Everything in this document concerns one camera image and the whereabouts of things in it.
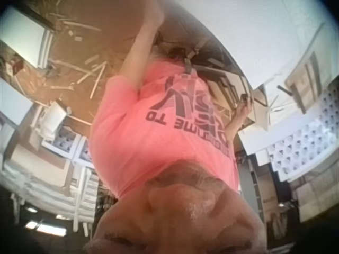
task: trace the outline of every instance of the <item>pink t-shirt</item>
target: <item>pink t-shirt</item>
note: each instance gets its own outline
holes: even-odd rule
[[[104,184],[118,198],[178,160],[193,160],[238,190],[233,144],[208,87],[184,67],[158,61],[138,92],[122,76],[108,80],[90,136]]]

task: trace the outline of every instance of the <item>man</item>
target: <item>man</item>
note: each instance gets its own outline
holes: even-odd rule
[[[164,20],[148,0],[118,76],[108,80],[90,151],[119,199],[88,253],[265,253],[264,226],[238,195],[233,139],[251,111],[242,102],[224,128],[208,87],[168,60],[149,63]]]

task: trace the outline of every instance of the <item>wooden floor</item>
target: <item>wooden floor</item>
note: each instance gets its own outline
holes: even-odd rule
[[[93,99],[90,94],[99,71],[89,76],[80,84],[76,82],[83,77],[83,72],[53,63],[53,70],[39,70],[29,63],[16,76],[27,97],[44,104],[60,99],[72,109],[72,115],[86,122],[92,122],[104,93],[105,82],[115,75],[125,59],[142,22],[143,1],[136,0],[45,0],[37,1],[38,6],[30,6],[41,16],[50,21],[55,28],[49,58],[66,62],[82,69],[91,70],[93,65],[107,61],[108,65],[100,78]],[[161,29],[163,47],[193,47],[207,31],[199,23],[183,16],[180,10],[169,8],[165,24]],[[94,31],[79,26],[67,25],[64,21],[88,24],[101,31]],[[81,37],[82,42],[75,41]],[[89,63],[84,62],[98,54],[99,57]],[[11,84],[19,90],[16,81]],[[69,86],[71,90],[54,90],[51,86]],[[90,126],[67,119],[70,126],[82,135],[89,135]]]

